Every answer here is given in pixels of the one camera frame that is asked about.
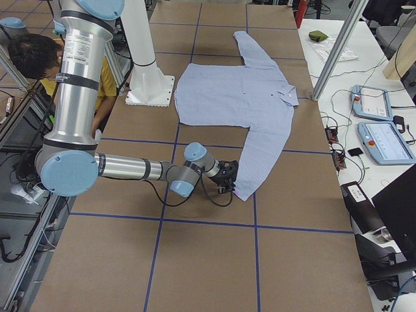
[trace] red object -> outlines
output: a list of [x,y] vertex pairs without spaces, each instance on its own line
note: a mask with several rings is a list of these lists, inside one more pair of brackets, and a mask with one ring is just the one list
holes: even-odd
[[305,17],[305,13],[307,11],[307,5],[309,4],[309,0],[300,0],[298,5],[298,11],[296,12],[296,16],[294,20],[296,22],[296,27],[299,29],[300,25],[302,24],[302,20]]

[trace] black hair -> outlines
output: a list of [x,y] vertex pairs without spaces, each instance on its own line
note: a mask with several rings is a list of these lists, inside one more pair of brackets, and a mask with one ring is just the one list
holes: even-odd
[[9,41],[8,55],[23,76],[42,79],[45,71],[59,66],[57,52],[63,50],[54,39],[40,34],[23,34]]

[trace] yellow shirt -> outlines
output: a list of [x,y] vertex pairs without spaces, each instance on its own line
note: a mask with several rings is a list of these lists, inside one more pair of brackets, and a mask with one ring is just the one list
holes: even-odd
[[[45,87],[45,91],[49,96],[52,96],[53,91],[55,89],[56,82],[50,81],[46,78],[40,80],[40,82]],[[109,96],[116,96],[117,95],[117,86],[114,77],[112,76],[112,72],[107,62],[107,59],[104,57],[103,64],[101,67],[101,75],[99,76],[99,87],[98,87],[98,94],[97,94],[97,101],[96,101],[96,111],[98,111],[99,107],[103,103],[103,101]]]

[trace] person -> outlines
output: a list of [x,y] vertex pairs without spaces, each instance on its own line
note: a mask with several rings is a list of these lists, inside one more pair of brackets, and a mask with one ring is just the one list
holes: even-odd
[[[52,96],[55,89],[55,76],[59,72],[64,43],[40,34],[23,34],[12,38],[8,44],[8,54],[23,76],[39,79],[46,93]],[[92,122],[92,137],[96,130],[103,132],[111,110],[116,103],[117,87],[107,59],[103,59],[96,101],[96,113]]]

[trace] green object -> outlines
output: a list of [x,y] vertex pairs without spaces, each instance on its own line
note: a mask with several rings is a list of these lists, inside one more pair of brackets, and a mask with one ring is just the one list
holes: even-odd
[[310,39],[316,42],[321,42],[327,39],[327,35],[325,35],[322,31],[311,31],[309,33]]

